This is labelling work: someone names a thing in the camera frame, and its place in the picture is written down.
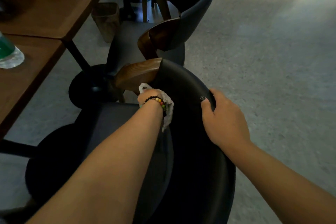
person's left arm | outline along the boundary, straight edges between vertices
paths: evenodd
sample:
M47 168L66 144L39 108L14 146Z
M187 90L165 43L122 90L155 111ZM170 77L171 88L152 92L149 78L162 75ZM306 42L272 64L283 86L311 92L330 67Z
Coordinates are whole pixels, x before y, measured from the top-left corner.
M139 95L139 103L159 94L146 90ZM27 223L132 223L162 117L157 101L145 103L92 151Z

floor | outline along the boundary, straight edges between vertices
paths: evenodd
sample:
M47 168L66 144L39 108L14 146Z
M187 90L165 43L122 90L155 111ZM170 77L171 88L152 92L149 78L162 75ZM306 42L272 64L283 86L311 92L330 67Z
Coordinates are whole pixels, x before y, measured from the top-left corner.
M256 145L336 196L334 1L213 0L185 44L185 67L241 107ZM74 42L90 64L106 62L109 45L91 18ZM80 110L67 90L79 72L66 51L6 139L37 145L72 123ZM135 100L130 92L126 99ZM26 163L0 155L0 211L22 207L30 199ZM229 219L233 223L280 223L240 171Z

beaded bracelet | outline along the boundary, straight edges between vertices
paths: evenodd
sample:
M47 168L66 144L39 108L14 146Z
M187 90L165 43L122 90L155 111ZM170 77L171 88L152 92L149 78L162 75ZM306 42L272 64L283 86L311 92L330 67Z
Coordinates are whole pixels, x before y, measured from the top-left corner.
M145 104L147 101L149 101L151 99L154 99L154 100L156 100L157 102L160 103L160 105L161 105L161 107L163 109L163 117L165 117L166 116L166 110L167 110L167 108L166 108L165 102L163 102L163 100L160 97L158 97L158 96L151 96L148 99L146 99L143 104Z

tabletop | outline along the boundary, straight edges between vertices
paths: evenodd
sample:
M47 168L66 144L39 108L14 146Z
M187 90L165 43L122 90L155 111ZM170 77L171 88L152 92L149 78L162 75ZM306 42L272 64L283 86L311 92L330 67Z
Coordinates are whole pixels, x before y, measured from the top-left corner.
M10 0L16 15L0 22L5 34L71 40L99 0Z
M65 51L57 39L6 37L24 53L24 62L15 68L0 68L0 140Z

forearm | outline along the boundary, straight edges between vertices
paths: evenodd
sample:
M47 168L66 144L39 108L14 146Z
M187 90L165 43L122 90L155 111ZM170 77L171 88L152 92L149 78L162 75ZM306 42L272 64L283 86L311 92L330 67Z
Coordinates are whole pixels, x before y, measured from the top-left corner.
M252 143L227 150L283 223L336 223L336 199Z
M132 223L162 115L156 101L143 105L96 147L29 223L44 219L48 223Z

